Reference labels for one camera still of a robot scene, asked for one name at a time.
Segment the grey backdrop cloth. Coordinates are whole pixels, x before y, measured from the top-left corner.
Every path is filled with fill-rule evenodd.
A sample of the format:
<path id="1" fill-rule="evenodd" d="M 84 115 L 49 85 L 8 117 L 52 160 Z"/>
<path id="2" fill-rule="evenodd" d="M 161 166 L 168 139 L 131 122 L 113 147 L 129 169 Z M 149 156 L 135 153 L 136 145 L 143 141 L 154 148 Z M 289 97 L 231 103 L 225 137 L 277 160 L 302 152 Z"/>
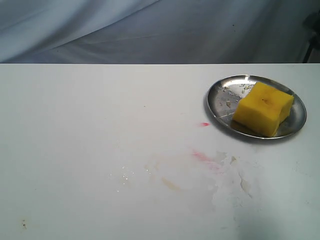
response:
<path id="1" fill-rule="evenodd" d="M 298 63 L 317 0 L 3 0 L 0 61 Z"/>

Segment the yellow sponge block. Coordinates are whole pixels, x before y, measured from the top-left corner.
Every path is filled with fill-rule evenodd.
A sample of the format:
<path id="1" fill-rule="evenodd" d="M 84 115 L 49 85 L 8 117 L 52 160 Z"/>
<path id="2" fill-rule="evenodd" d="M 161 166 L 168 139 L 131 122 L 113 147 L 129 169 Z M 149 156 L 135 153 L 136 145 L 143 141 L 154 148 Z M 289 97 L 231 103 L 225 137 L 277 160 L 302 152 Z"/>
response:
<path id="1" fill-rule="evenodd" d="M 294 96 L 262 82 L 256 82 L 242 98 L 232 120 L 264 137 L 273 137 L 290 115 Z"/>

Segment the beige liquid spill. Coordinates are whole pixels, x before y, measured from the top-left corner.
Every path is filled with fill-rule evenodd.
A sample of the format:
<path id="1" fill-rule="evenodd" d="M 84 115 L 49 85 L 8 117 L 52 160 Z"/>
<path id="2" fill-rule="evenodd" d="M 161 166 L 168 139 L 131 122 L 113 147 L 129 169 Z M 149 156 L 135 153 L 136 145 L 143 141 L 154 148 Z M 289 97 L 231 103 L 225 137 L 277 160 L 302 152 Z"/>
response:
<path id="1" fill-rule="evenodd" d="M 193 150 L 191 154 L 160 156 L 122 165 L 109 174 L 117 183 L 116 191 L 140 189 L 157 198 L 176 194 L 196 205 L 212 204 L 220 193 L 241 191 L 253 196 L 244 168 L 236 157 L 217 152 L 214 157 Z"/>

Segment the round steel plate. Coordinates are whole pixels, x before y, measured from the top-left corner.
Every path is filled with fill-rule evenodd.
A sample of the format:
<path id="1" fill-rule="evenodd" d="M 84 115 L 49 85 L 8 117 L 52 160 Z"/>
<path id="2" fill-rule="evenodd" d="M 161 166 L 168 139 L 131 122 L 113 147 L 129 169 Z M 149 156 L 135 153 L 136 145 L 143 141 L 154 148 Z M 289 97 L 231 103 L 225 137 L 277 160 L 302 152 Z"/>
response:
<path id="1" fill-rule="evenodd" d="M 269 85 L 294 97 L 289 116 L 280 124 L 275 136 L 272 137 L 264 137 L 232 120 L 239 101 L 247 96 L 256 83 Z M 215 82 L 206 94 L 205 106 L 218 126 L 237 136 L 260 140 L 292 136 L 302 129 L 307 120 L 306 107 L 294 91 L 272 79 L 249 74 L 228 76 Z"/>

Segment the black stand pole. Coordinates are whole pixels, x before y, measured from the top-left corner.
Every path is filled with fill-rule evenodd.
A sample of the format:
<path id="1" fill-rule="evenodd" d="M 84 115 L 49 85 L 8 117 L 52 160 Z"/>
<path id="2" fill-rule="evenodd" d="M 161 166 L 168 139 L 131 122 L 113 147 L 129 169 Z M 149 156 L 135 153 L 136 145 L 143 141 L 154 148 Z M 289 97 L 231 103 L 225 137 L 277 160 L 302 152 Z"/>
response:
<path id="1" fill-rule="evenodd" d="M 311 37 L 308 40 L 308 48 L 302 60 L 305 64 L 308 62 L 310 55 L 314 49 L 320 49 L 320 16 L 319 15 L 309 15 L 304 21 L 303 26 L 305 29 L 311 32 Z"/>

